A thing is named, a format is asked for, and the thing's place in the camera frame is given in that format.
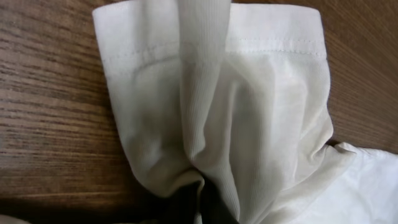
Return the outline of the white polo shirt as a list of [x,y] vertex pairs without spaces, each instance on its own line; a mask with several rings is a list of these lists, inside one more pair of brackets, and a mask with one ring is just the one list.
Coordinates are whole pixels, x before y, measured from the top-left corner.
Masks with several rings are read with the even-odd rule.
[[316,9],[123,1],[93,20],[122,147],[152,194],[215,184],[239,223],[397,222],[397,156],[327,143]]

